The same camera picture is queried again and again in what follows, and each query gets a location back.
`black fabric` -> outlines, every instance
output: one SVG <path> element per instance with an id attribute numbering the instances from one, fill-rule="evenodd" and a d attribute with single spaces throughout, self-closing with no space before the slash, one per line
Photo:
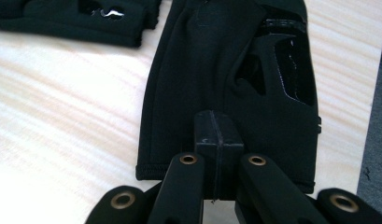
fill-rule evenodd
<path id="1" fill-rule="evenodd" d="M 161 0 L 0 0 L 0 30 L 138 47 L 142 31 L 154 28 L 158 22 L 160 3 Z"/>
<path id="2" fill-rule="evenodd" d="M 298 15 L 251 0 L 175 0 L 149 73 L 137 179 L 162 179 L 173 156 L 193 151 L 192 118 L 210 109 L 233 119 L 247 151 L 312 192 L 314 82 Z"/>

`wooden table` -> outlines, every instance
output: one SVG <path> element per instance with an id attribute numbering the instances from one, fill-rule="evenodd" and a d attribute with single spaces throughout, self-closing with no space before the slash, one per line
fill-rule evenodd
<path id="1" fill-rule="evenodd" d="M 316 191 L 356 192 L 382 46 L 382 0 L 307 0 L 322 134 Z M 149 69 L 171 5 L 140 49 L 0 32 L 0 223 L 82 223 L 136 181 Z M 204 223 L 236 223 L 205 203 Z"/>

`gray carpet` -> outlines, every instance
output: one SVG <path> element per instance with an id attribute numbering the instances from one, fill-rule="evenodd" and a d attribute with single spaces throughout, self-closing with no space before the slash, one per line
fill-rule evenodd
<path id="1" fill-rule="evenodd" d="M 382 59 L 357 194 L 382 214 Z"/>

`black cloth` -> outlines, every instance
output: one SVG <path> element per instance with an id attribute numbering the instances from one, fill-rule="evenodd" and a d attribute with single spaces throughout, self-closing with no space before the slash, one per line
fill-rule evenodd
<path id="1" fill-rule="evenodd" d="M 141 45 L 158 22 L 161 0 L 0 0 L 0 30 Z"/>
<path id="2" fill-rule="evenodd" d="M 193 116 L 231 117 L 246 150 L 314 187 L 318 102 L 305 18 L 252 0 L 175 0 L 147 84 L 137 179 L 193 151 Z"/>

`light wood surface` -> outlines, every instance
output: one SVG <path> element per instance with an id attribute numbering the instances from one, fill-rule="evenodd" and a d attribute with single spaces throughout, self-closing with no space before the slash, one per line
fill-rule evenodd
<path id="1" fill-rule="evenodd" d="M 382 46 L 382 0 L 307 0 L 322 134 L 316 192 L 356 192 Z M 149 69 L 170 1 L 140 49 L 0 32 L 0 223 L 83 223 L 136 181 Z M 205 203 L 204 223 L 237 223 Z"/>

